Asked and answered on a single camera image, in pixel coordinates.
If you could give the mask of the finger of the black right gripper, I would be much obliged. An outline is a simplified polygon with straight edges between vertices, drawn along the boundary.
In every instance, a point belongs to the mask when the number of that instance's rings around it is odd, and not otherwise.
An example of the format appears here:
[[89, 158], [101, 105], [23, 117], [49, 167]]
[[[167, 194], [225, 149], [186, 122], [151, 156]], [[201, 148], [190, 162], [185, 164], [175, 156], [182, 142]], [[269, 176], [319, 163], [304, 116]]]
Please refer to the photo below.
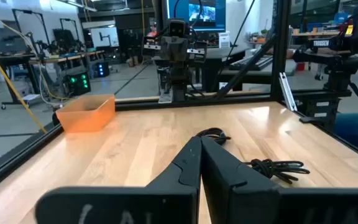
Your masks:
[[167, 37], [167, 36], [162, 37], [161, 53], [160, 53], [161, 59], [173, 59], [174, 58], [174, 53], [172, 50], [174, 40], [175, 40], [174, 37]]
[[175, 60], [185, 60], [187, 54], [188, 39], [177, 37], [174, 41]]

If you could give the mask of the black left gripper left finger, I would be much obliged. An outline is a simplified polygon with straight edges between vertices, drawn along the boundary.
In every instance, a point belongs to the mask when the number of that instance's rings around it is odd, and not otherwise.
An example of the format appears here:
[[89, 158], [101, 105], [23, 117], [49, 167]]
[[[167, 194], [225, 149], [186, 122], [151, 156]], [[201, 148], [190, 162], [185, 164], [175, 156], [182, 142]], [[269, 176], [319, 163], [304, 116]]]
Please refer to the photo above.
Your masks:
[[197, 223], [201, 138], [192, 137], [145, 187], [59, 187], [35, 206], [37, 223]]

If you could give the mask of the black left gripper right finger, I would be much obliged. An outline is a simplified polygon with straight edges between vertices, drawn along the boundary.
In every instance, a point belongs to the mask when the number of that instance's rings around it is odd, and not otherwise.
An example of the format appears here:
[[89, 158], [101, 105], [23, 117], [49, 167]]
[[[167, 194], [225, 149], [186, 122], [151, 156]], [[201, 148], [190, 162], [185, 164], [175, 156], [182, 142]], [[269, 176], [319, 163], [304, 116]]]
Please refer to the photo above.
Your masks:
[[209, 137], [202, 180], [213, 223], [358, 223], [358, 189], [284, 188]]

